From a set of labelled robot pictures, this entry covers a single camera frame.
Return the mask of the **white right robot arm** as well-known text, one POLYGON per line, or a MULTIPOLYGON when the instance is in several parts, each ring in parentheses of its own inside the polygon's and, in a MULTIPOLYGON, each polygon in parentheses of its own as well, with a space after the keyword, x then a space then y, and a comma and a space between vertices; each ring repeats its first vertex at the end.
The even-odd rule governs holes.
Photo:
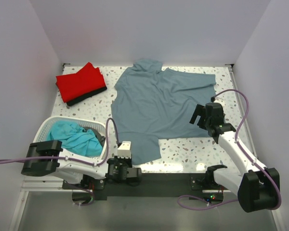
POLYGON ((201 129, 206 130, 239 170, 238 173, 234 173, 224 164, 210 166, 204 178, 197 180, 199 185, 210 189, 224 186, 237 195, 238 202, 245 212, 274 210, 281 205, 279 172, 275 168, 268 168, 247 150, 234 126, 225 122, 221 104, 198 104, 190 123, 196 123, 201 129))

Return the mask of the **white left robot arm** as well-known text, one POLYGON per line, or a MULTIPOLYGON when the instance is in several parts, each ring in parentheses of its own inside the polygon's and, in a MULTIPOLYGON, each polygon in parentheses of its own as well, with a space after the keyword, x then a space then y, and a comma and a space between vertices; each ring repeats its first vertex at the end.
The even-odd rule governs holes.
POLYGON ((60 141, 35 142, 29 149, 21 171, 29 177, 51 175, 67 183, 85 189, 90 177, 95 180, 110 180, 115 183, 137 184, 142 180, 142 171, 131 163, 131 143, 125 141, 119 148, 123 156, 108 157, 105 144, 99 157, 85 157, 62 148, 60 141))

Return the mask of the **grey-blue t-shirt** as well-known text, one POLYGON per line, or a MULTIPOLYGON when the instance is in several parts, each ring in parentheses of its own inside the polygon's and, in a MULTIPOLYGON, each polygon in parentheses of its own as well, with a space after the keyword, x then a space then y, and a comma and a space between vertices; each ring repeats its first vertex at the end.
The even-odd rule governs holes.
POLYGON ((120 142, 131 142, 132 163, 161 158, 160 139, 202 138, 207 131, 189 123, 197 104, 215 95, 215 75, 162 69, 159 61, 141 59, 115 84, 111 104, 120 142))

